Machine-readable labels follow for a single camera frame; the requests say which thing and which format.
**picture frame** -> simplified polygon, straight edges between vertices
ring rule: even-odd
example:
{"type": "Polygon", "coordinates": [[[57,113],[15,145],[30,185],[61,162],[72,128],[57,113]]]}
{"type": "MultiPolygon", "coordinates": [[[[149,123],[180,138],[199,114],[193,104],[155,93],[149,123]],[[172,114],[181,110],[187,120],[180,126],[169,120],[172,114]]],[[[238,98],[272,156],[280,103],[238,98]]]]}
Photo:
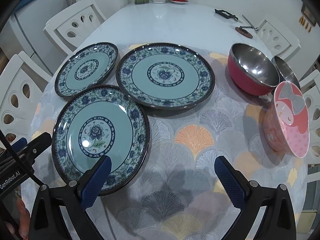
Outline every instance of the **picture frame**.
{"type": "Polygon", "coordinates": [[[303,15],[309,20],[309,22],[310,22],[313,26],[316,26],[317,21],[316,21],[316,19],[313,17],[313,15],[311,14],[311,12],[309,11],[309,9],[306,7],[305,4],[302,5],[301,12],[302,12],[303,15]]]}

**screw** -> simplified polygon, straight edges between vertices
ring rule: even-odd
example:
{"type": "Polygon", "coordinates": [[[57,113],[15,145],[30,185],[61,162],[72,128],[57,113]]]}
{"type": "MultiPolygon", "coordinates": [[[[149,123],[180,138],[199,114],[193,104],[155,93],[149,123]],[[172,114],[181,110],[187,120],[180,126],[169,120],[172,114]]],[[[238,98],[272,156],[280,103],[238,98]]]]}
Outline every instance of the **screw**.
{"type": "Polygon", "coordinates": [[[40,190],[41,191],[44,191],[44,190],[46,190],[47,189],[47,185],[42,185],[41,187],[40,187],[40,190]]]}
{"type": "Polygon", "coordinates": [[[250,185],[251,185],[252,187],[257,187],[259,184],[258,184],[258,182],[256,182],[255,180],[251,180],[251,181],[250,181],[250,185]]]}
{"type": "Polygon", "coordinates": [[[77,181],[76,180],[72,180],[69,182],[69,186],[70,187],[74,187],[75,185],[77,185],[77,181]]]}
{"type": "Polygon", "coordinates": [[[280,189],[287,190],[287,186],[285,184],[280,184],[280,189]]]}

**white round table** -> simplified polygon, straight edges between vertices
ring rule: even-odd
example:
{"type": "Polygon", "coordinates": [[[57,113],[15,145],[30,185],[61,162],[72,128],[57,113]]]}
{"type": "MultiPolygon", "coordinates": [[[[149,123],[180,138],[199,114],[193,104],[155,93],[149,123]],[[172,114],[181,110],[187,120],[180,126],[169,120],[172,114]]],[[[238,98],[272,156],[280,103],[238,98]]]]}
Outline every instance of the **white round table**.
{"type": "MultiPolygon", "coordinates": [[[[243,93],[226,70],[232,44],[241,42],[271,53],[253,30],[248,39],[234,30],[247,25],[227,20],[214,8],[185,4],[133,5],[121,9],[97,28],[78,48],[111,42],[123,57],[137,44],[170,42],[202,55],[213,68],[216,85],[210,98],[188,111],[146,109],[151,131],[148,157],[124,188],[98,197],[87,209],[105,239],[219,240],[237,217],[218,180],[213,163],[225,155],[248,180],[261,186],[284,183],[290,193],[296,220],[306,194],[307,165],[303,159],[274,153],[265,141],[261,122],[268,103],[243,93]]],[[[38,104],[28,140],[42,132],[52,134],[66,102],[54,91],[54,75],[38,104]]],[[[117,85],[115,71],[106,83],[117,85]]],[[[49,187],[65,185],[55,170],[51,149],[33,165],[35,175],[49,187]]],[[[38,187],[22,184],[22,197],[31,211],[38,187]]],[[[254,237],[264,209],[248,238],[254,237]]],[[[74,239],[78,239],[67,220],[74,239]]]]}

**chair backrest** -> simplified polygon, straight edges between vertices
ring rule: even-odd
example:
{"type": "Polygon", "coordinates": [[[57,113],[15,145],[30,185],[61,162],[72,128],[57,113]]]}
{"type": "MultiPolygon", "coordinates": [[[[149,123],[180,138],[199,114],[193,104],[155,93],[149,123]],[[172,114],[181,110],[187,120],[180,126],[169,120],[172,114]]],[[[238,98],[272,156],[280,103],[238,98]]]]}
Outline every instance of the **chair backrest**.
{"type": "Polygon", "coordinates": [[[47,21],[43,31],[54,46],[70,55],[105,20],[94,0],[80,0],[47,21]]]}
{"type": "Polygon", "coordinates": [[[257,35],[273,56],[278,56],[284,61],[288,61],[301,48],[297,36],[272,15],[266,16],[259,26],[257,35]]]}
{"type": "Polygon", "coordinates": [[[310,146],[306,155],[308,164],[320,163],[320,72],[314,70],[299,82],[308,107],[310,146]]]}
{"type": "Polygon", "coordinates": [[[23,51],[13,55],[1,73],[0,129],[11,144],[27,138],[37,104],[50,79],[23,51]]]}

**floral plate border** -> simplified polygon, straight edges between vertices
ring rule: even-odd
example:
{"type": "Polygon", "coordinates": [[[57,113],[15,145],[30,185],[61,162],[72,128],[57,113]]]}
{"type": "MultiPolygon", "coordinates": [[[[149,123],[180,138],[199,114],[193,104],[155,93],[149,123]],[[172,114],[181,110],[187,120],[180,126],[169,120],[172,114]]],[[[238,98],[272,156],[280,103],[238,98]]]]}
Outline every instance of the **floral plate border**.
{"type": "Polygon", "coordinates": [[[129,98],[136,101],[137,103],[151,107],[151,108],[155,108],[155,109],[171,109],[171,110],[190,108],[190,107],[193,107],[193,106],[201,103],[202,101],[206,100],[211,95],[213,88],[214,88],[214,85],[215,85],[214,72],[213,72],[211,66],[209,65],[209,63],[201,55],[199,55],[197,52],[195,52],[187,47],[177,45],[177,44],[172,44],[172,43],[150,43],[150,44],[142,45],[140,47],[137,47],[137,48],[131,50],[120,60],[118,67],[116,69],[116,79],[117,79],[117,83],[118,83],[120,89],[129,98]],[[165,52],[162,51],[162,53],[169,53],[169,54],[178,54],[176,49],[179,49],[179,54],[180,54],[179,56],[180,57],[181,57],[181,55],[184,55],[183,52],[188,52],[193,57],[189,57],[187,60],[191,64],[198,63],[200,65],[200,68],[202,68],[204,70],[204,72],[210,74],[210,77],[208,75],[206,75],[203,77],[204,80],[199,82],[199,86],[198,86],[199,88],[202,85],[203,85],[203,87],[206,86],[205,84],[210,82],[210,85],[207,86],[205,90],[200,91],[200,94],[201,94],[200,99],[195,100],[195,101],[190,100],[194,94],[197,95],[196,93],[192,93],[192,95],[182,98],[182,99],[185,99],[185,103],[182,103],[180,105],[174,105],[175,104],[174,100],[178,100],[178,99],[165,100],[165,99],[160,99],[160,98],[154,98],[154,97],[151,97],[151,96],[143,93],[142,91],[141,91],[142,96],[135,96],[132,93],[132,91],[129,91],[128,88],[126,88],[128,86],[128,84],[126,83],[126,81],[122,80],[122,75],[121,75],[122,68],[123,68],[124,64],[126,63],[126,61],[127,60],[131,61],[129,63],[129,67],[133,68],[134,65],[136,63],[138,63],[141,59],[149,56],[149,54],[148,55],[142,54],[142,55],[136,57],[134,54],[136,54],[137,52],[139,52],[141,50],[145,50],[148,48],[156,48],[156,47],[159,47],[159,49],[161,49],[161,50],[163,48],[167,48],[167,50],[165,52]]]}
{"type": "Polygon", "coordinates": [[[90,88],[92,86],[96,86],[96,85],[99,85],[101,84],[102,82],[105,81],[105,79],[108,77],[108,74],[113,70],[114,66],[116,65],[116,60],[118,58],[118,48],[116,45],[112,44],[112,43],[109,43],[109,42],[99,42],[99,43],[95,43],[95,44],[91,44],[81,50],[79,50],[78,52],[76,52],[75,54],[73,54],[62,66],[62,68],[59,70],[58,74],[57,74],[57,77],[54,81],[54,90],[56,91],[57,95],[59,97],[62,97],[62,98],[67,98],[67,99],[70,99],[72,98],[73,96],[75,96],[76,94],[80,93],[81,91],[87,89],[87,88],[90,88]],[[112,58],[110,57],[110,62],[108,64],[108,66],[106,66],[106,69],[104,70],[104,72],[100,75],[100,78],[97,79],[96,81],[92,82],[91,84],[87,85],[86,87],[83,87],[81,89],[78,89],[78,90],[70,90],[68,89],[68,94],[64,93],[63,91],[61,91],[61,88],[66,86],[65,84],[65,80],[62,81],[61,83],[61,80],[60,77],[61,76],[67,76],[67,72],[70,71],[70,69],[72,68],[72,66],[77,63],[83,56],[85,55],[81,55],[82,53],[84,54],[84,51],[87,50],[87,49],[92,49],[92,53],[94,52],[106,52],[106,49],[105,49],[105,46],[103,46],[103,48],[98,48],[96,50],[93,50],[95,47],[98,47],[100,45],[107,45],[109,50],[108,50],[108,53],[111,53],[111,54],[115,54],[114,56],[112,56],[112,58]]]}
{"type": "Polygon", "coordinates": [[[102,195],[108,195],[113,192],[116,192],[117,190],[124,187],[126,184],[128,184],[134,176],[138,173],[139,169],[141,168],[148,152],[149,147],[149,141],[150,141],[150,127],[149,127],[149,121],[148,117],[145,114],[144,110],[136,104],[133,100],[130,100],[120,89],[119,87],[112,86],[112,85],[100,85],[95,86],[93,88],[88,88],[84,90],[83,92],[79,93],[75,97],[72,98],[71,101],[69,101],[64,108],[61,110],[56,123],[53,128],[52,133],[52,158],[54,162],[54,166],[56,167],[60,177],[64,180],[65,183],[69,183],[71,180],[79,180],[79,178],[82,176],[83,173],[78,171],[74,165],[72,164],[71,160],[68,158],[68,154],[61,154],[61,150],[66,151],[66,149],[62,149],[60,146],[57,146],[57,140],[59,140],[57,137],[61,137],[63,140],[63,136],[67,134],[68,125],[65,127],[66,130],[63,131],[62,127],[59,127],[59,124],[61,123],[61,120],[63,119],[64,115],[70,114],[70,118],[72,115],[75,115],[73,104],[75,103],[82,103],[82,104],[88,104],[92,100],[100,99],[96,95],[94,95],[92,98],[89,98],[90,93],[95,90],[101,90],[100,97],[108,99],[110,102],[121,102],[122,106],[126,106],[128,109],[128,117],[130,121],[133,123],[133,143],[132,147],[130,149],[130,152],[128,153],[127,158],[123,162],[123,164],[126,164],[126,167],[122,167],[121,165],[117,170],[113,171],[107,178],[105,184],[103,185],[103,188],[100,192],[100,196],[102,195]],[[106,90],[115,90],[120,92],[122,97],[115,98],[109,96],[109,94],[106,92],[106,90]],[[141,135],[139,130],[141,130],[142,125],[144,125],[144,140],[141,140],[141,135]],[[70,174],[67,176],[60,164],[60,159],[58,155],[60,156],[60,159],[63,160],[67,168],[70,169],[70,174]]]}

